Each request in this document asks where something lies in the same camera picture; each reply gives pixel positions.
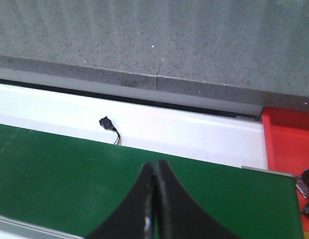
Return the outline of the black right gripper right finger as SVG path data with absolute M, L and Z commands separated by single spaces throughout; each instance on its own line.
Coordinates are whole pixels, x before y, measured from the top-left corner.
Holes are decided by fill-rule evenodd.
M 156 162 L 156 214 L 161 239 L 237 239 L 186 191 L 166 160 Z

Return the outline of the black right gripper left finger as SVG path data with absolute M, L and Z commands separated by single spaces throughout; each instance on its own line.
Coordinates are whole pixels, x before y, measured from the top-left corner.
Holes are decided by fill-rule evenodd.
M 87 239 L 152 239 L 154 238 L 153 166 L 142 165 L 133 187 L 120 205 Z

